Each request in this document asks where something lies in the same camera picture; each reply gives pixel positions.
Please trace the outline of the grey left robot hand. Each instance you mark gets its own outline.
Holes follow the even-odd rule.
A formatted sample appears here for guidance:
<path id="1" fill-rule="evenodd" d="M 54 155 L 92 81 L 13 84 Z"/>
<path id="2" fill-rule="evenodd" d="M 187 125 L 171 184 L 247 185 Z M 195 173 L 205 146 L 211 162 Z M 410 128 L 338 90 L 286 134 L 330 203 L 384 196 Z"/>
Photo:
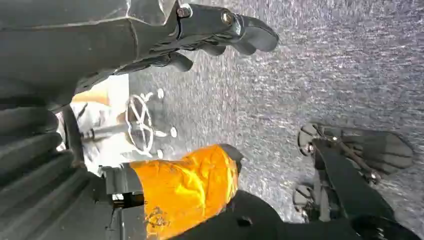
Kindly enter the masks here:
<path id="1" fill-rule="evenodd" d="M 143 209 L 112 205 L 112 190 L 141 184 L 127 166 L 87 170 L 73 96 L 151 66 L 188 71 L 179 50 L 251 55 L 278 41 L 257 18 L 176 0 L 1 1 L 1 239 L 144 239 Z"/>

